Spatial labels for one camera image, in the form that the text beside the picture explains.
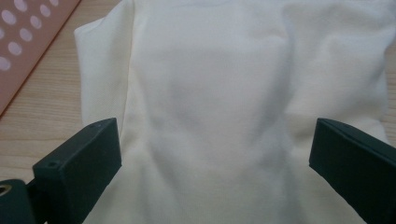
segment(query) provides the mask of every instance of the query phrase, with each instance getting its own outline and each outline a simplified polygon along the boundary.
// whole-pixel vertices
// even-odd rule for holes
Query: pink object
[[[79,1],[0,1],[0,115]]]

